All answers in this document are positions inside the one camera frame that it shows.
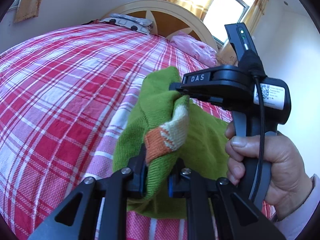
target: green cloth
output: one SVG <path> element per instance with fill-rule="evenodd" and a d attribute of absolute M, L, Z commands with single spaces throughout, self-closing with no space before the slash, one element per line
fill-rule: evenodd
<path fill-rule="evenodd" d="M 125 167 L 128 160 L 139 154 L 145 134 L 171 120 L 175 101 L 182 96 L 169 91 L 172 82 L 180 82 L 177 68 L 168 67 L 149 74 L 143 81 L 139 99 L 132 109 L 128 124 L 114 152 L 113 170 Z M 143 199 L 129 199 L 128 210 L 157 219 L 186 218 L 184 199 L 169 198 L 167 177 L 178 157 L 186 167 L 203 177 L 225 177 L 228 155 L 224 147 L 227 123 L 211 116 L 199 106 L 189 104 L 189 127 L 184 145 L 177 151 L 153 160 L 148 167 L 147 194 Z"/>

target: curved headboard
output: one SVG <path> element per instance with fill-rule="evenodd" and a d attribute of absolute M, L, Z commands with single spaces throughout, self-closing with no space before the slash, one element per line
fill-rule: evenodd
<path fill-rule="evenodd" d="M 167 39 L 181 30 L 218 51 L 217 44 L 204 23 L 180 5 L 162 0 L 133 1 L 113 9 L 101 19 L 107 18 L 111 13 L 150 19 L 154 22 L 151 33 Z"/>

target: metal bolt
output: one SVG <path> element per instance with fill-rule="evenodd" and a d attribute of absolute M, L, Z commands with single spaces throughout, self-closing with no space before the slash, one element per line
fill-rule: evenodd
<path fill-rule="evenodd" d="M 94 182 L 94 177 L 86 177 L 83 182 L 85 184 L 92 184 Z"/>
<path fill-rule="evenodd" d="M 220 185 L 227 185 L 229 183 L 229 180 L 227 178 L 220 178 L 219 184 Z"/>
<path fill-rule="evenodd" d="M 191 169 L 190 168 L 183 168 L 181 170 L 183 175 L 189 175 L 191 173 Z"/>
<path fill-rule="evenodd" d="M 125 167 L 121 169 L 122 174 L 129 174 L 131 172 L 131 169 L 129 167 Z"/>

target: white label sticker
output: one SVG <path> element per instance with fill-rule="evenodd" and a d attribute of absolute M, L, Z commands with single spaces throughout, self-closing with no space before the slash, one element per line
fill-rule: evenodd
<path fill-rule="evenodd" d="M 271 108 L 283 110 L 285 89 L 269 84 L 260 84 L 263 96 L 263 105 Z M 253 103 L 259 104 L 257 87 L 254 86 Z"/>

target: green sweater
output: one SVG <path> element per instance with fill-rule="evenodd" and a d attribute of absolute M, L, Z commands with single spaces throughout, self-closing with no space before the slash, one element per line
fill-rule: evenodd
<path fill-rule="evenodd" d="M 113 159 L 113 170 L 117 171 L 146 143 L 147 194 L 143 199 L 129 199 L 128 210 L 157 219 L 186 218 L 185 200 L 169 198 L 167 190 L 167 177 L 178 157 L 203 177 L 217 179 L 227 172 L 227 123 L 203 111 L 188 96 L 169 91 L 172 82 L 180 82 L 175 67 L 144 79 Z"/>

